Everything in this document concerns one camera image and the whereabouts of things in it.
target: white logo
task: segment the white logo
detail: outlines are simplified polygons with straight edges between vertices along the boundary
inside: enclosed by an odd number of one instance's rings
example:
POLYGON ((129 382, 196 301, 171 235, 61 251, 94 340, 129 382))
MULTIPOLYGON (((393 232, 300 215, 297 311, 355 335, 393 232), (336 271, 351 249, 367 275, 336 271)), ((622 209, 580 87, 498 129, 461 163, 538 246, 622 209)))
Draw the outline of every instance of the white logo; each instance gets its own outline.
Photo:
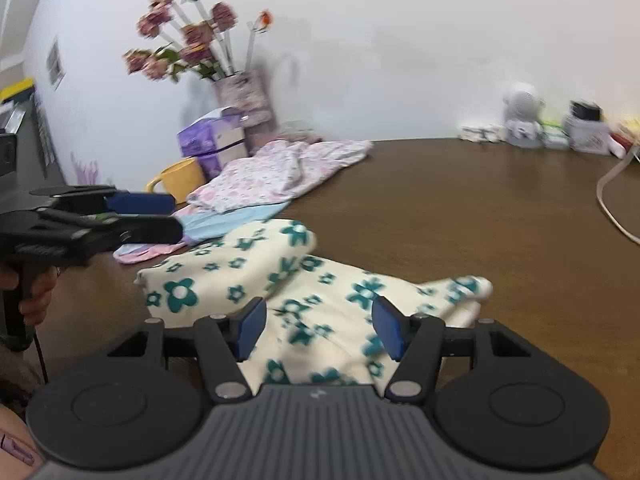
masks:
POLYGON ((314 392, 311 392, 309 394, 309 396, 313 397, 314 399, 320 399, 320 397, 324 397, 326 395, 326 391, 324 390, 316 390, 314 392))

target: folded clothes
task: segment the folded clothes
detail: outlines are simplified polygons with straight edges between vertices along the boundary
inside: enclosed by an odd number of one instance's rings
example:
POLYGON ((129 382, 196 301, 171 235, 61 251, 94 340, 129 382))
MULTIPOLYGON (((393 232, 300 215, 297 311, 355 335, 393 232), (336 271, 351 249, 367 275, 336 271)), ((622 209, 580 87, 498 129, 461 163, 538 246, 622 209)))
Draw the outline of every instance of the folded clothes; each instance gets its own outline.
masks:
POLYGON ((223 213, 293 200, 341 168, 361 161, 371 148, 368 140, 315 144, 273 140, 255 156, 230 162, 219 176, 191 193, 187 202, 223 213))
POLYGON ((277 215, 289 202, 243 207, 220 214, 210 209, 188 205, 174 216, 182 224, 184 236, 178 244, 126 244, 113 253, 121 264, 136 264, 156 256, 175 253, 187 245, 196 245, 204 240, 219 238, 229 231, 255 220, 266 220, 277 215))
POLYGON ((475 276, 414 285, 311 256, 315 241, 300 222, 251 222, 141 270, 136 282, 168 328, 265 297, 265 329, 240 365, 254 392, 263 383, 373 383, 382 391, 398 364, 372 326, 376 295, 406 316, 423 312, 465 327, 491 294, 491 283, 475 276))

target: white cable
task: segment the white cable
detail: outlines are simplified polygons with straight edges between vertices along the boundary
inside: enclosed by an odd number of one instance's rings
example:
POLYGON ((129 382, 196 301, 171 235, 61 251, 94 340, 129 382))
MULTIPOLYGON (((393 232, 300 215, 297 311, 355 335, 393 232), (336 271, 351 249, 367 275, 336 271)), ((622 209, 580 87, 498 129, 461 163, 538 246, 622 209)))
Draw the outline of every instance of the white cable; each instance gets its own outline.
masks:
POLYGON ((609 173, 607 173, 598 181, 598 184, 596 186, 596 198, 598 199, 598 204, 600 204, 600 207, 604 211, 604 214, 607 215, 607 217, 609 217, 609 220, 613 222, 613 225, 615 225, 618 229, 620 229, 620 232, 622 232, 622 234, 625 235, 627 238, 629 238, 631 241, 640 245, 640 238, 637 236, 634 236, 625 228, 623 228, 622 225, 620 225, 620 222, 618 222, 614 218, 614 216, 611 214, 611 212, 607 209, 607 206, 604 205, 604 201, 602 200, 602 191, 604 190, 604 187, 609 182, 611 182, 614 178, 616 178, 620 173, 622 173, 622 171, 629 164, 631 164, 634 158, 638 158, 638 152, 640 152, 640 144, 634 144, 629 150, 629 152, 626 154, 626 157, 622 159, 618 164, 616 164, 612 168, 612 170, 609 171, 609 173))

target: light blue cloth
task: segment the light blue cloth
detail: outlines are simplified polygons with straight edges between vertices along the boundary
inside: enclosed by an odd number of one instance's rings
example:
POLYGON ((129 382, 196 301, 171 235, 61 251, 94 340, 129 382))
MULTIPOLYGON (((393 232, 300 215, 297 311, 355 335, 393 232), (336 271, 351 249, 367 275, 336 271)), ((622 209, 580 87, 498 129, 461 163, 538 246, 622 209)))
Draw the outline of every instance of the light blue cloth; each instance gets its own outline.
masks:
MULTIPOLYGON (((196 245, 210 238, 224 236, 229 231, 254 220, 272 218, 289 204, 290 202, 254 205, 222 214, 215 211, 201 210, 197 213, 177 217, 184 230, 182 241, 189 245, 196 245)), ((124 256, 125 254, 141 253, 147 251, 149 247, 151 247, 151 244, 126 244, 115 251, 114 254, 116 256, 124 256)))

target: cream cloth with green flowers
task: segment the cream cloth with green flowers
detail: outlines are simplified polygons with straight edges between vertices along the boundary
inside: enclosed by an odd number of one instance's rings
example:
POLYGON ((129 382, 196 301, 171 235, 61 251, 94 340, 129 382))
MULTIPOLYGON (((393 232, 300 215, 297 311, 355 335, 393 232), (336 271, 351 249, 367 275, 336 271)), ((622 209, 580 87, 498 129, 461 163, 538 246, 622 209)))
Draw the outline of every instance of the cream cloth with green flowers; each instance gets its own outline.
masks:
POLYGON ((373 330, 375 295, 406 315, 425 312, 449 326, 468 326, 491 294, 484 278, 414 285, 309 255, 315 246, 315 235, 300 222, 251 222, 140 270, 136 282, 151 315, 168 328, 265 297, 266 327, 240 365, 254 392, 263 383, 374 383, 382 391, 398 365, 373 330))

